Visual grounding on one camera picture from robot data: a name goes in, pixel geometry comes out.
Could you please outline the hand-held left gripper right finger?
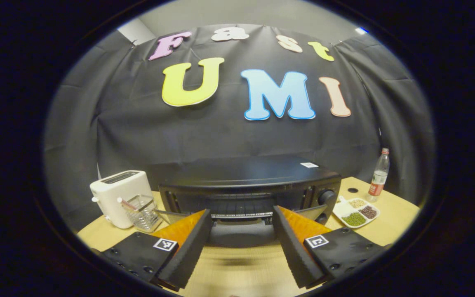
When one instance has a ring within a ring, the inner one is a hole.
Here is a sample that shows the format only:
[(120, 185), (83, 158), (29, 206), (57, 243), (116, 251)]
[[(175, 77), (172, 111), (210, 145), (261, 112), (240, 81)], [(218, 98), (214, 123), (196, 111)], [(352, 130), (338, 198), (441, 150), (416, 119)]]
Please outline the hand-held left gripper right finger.
[(351, 275), (387, 250), (350, 228), (332, 231), (279, 205), (273, 207), (272, 223), (299, 288)]

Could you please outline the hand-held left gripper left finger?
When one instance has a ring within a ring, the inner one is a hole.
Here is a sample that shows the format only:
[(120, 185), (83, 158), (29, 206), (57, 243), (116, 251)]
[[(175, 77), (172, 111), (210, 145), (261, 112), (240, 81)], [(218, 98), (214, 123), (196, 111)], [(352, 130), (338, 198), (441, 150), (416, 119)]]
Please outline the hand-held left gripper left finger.
[(173, 291), (185, 289), (213, 226), (203, 209), (149, 234), (135, 232), (101, 258), (127, 275)]

